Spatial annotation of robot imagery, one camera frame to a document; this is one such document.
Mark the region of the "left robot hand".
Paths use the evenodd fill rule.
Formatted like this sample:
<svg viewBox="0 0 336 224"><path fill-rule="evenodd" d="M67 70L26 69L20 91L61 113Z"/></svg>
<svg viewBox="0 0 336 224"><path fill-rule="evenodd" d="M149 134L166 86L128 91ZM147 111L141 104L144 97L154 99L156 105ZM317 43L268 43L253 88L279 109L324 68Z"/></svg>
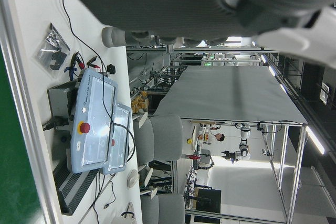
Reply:
<svg viewBox="0 0 336 224"><path fill-rule="evenodd" d="M229 36L335 67L335 0L80 0L103 24L139 42L167 44Z"/></svg>

